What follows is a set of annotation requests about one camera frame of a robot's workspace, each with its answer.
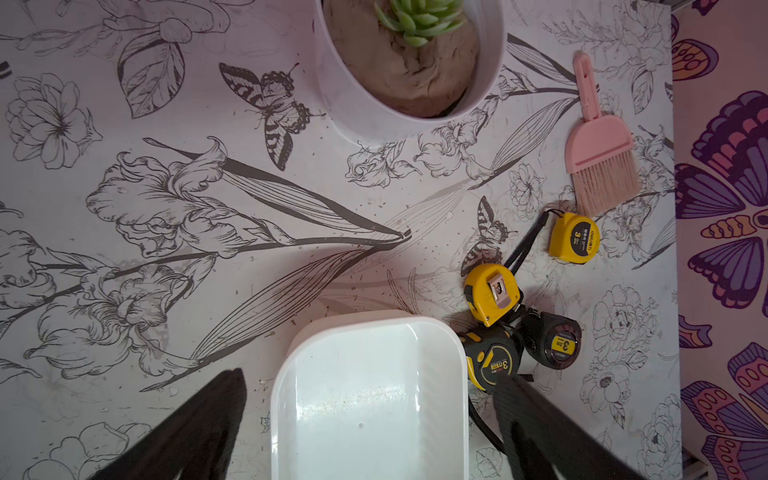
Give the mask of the yellow tape measure with clip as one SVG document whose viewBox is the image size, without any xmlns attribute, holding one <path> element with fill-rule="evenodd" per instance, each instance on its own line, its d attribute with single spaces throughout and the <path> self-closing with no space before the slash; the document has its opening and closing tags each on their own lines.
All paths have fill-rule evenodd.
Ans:
<svg viewBox="0 0 768 480">
<path fill-rule="evenodd" d="M 522 303 L 514 274 L 500 264 L 480 264 L 465 280 L 464 295 L 472 316 L 491 327 Z"/>
</svg>

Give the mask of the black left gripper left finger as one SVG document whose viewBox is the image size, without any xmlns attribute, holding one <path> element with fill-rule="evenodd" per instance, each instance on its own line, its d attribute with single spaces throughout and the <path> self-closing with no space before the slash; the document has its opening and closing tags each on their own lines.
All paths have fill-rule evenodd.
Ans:
<svg viewBox="0 0 768 480">
<path fill-rule="evenodd" d="M 93 477 L 224 479 L 246 401 L 243 371 L 223 371 Z"/>
</svg>

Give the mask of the black yellow tape measure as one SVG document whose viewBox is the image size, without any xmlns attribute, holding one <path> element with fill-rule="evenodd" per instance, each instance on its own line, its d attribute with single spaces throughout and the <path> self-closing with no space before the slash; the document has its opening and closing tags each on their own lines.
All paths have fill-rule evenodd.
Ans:
<svg viewBox="0 0 768 480">
<path fill-rule="evenodd" d="M 491 395 L 501 379 L 518 374 L 524 341 L 512 328 L 480 325 L 458 335 L 464 348 L 469 381 Z"/>
</svg>

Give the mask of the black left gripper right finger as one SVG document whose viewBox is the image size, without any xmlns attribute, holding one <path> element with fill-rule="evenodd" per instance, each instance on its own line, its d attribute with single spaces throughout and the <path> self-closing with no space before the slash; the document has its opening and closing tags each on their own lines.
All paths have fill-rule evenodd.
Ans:
<svg viewBox="0 0 768 480">
<path fill-rule="evenodd" d="M 520 376 L 493 394 L 505 455 L 515 479 L 639 479 Z"/>
</svg>

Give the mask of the yellow tape measure blue label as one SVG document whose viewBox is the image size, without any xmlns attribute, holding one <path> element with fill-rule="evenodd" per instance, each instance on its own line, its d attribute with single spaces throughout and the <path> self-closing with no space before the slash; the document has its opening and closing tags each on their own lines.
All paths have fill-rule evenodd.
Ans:
<svg viewBox="0 0 768 480">
<path fill-rule="evenodd" d="M 551 257 L 567 263 L 583 265 L 596 256 L 600 246 L 600 232 L 594 220 L 572 212 L 547 209 L 538 216 L 522 241 L 504 262 L 505 268 L 513 274 L 519 271 L 551 216 L 555 217 L 547 249 Z"/>
</svg>

